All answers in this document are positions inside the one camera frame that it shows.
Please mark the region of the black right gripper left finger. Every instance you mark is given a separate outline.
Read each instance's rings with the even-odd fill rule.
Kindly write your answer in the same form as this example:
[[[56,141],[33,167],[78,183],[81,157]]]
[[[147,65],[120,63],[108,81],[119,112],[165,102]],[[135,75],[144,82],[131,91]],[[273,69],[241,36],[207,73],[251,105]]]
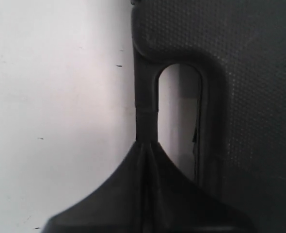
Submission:
[[[93,193],[53,216],[44,233],[141,233],[145,202],[144,146],[134,143]]]

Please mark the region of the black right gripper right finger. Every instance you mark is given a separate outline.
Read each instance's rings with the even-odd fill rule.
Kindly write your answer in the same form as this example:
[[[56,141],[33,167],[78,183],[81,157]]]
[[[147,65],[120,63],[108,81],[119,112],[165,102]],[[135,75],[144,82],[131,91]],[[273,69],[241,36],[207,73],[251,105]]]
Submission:
[[[155,233],[253,233],[241,211],[205,193],[170,160],[160,143],[147,148],[149,201]]]

